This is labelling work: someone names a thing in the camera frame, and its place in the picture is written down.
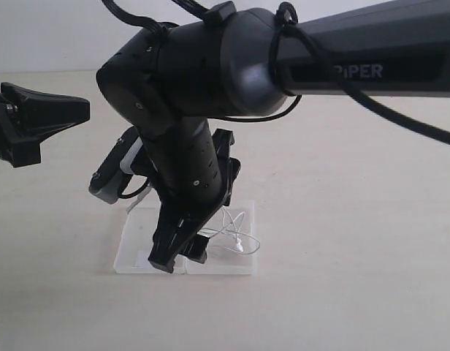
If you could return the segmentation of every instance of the transparent plastic base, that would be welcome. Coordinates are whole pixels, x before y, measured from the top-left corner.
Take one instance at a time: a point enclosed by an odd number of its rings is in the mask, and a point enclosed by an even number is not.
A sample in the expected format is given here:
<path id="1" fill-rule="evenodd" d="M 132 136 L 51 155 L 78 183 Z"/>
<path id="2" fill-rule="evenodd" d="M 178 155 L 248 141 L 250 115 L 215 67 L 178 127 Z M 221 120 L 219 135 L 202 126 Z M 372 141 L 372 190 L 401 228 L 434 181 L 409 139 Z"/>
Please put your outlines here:
<path id="1" fill-rule="evenodd" d="M 241 232 L 254 238 L 254 203 L 252 201 L 236 202 L 226 208 L 233 218 L 244 212 L 245 217 Z M 115 272 L 119 274 L 165 274 L 152 267 L 148 257 L 152 249 L 152 235 L 159 218 L 158 203 L 141 203 L 128 215 L 121 236 L 118 254 L 115 259 Z M 220 230 L 222 213 L 219 211 L 206 225 L 208 228 Z M 251 238 L 240 236 L 245 252 L 257 249 L 257 242 Z M 174 274 L 227 274 L 254 275 L 257 272 L 257 253 L 238 254 L 223 247 L 234 249 L 236 241 L 230 235 L 219 234 L 210 239 L 207 248 L 207 261 L 204 265 L 192 262 L 178 255 L 175 260 Z"/>

